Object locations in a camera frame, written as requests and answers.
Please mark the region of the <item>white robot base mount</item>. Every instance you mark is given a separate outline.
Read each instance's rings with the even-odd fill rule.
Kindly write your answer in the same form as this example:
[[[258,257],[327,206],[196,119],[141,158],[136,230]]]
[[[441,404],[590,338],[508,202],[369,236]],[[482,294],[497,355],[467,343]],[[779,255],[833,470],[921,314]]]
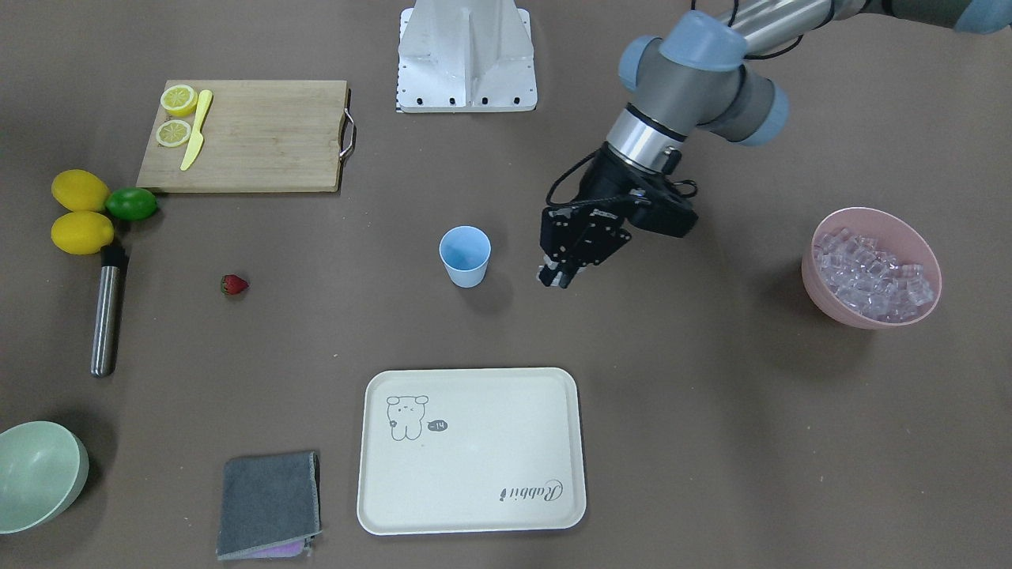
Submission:
[[[417,1],[398,25],[398,112],[525,112],[538,105],[531,15],[515,2]]]

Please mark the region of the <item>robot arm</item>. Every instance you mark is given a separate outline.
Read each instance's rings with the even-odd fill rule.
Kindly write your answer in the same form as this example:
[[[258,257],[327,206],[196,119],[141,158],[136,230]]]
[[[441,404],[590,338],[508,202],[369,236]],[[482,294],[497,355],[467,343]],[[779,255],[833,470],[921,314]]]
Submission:
[[[990,35],[1008,28],[1008,1],[747,1],[719,16],[684,14],[668,36],[632,40],[619,62],[630,101],[581,164],[574,198],[546,198],[538,280],[567,288],[630,240],[629,227],[682,238],[697,223],[697,185],[670,175],[695,129],[763,145],[784,128],[787,93],[748,62],[781,55],[812,30],[861,13]]]

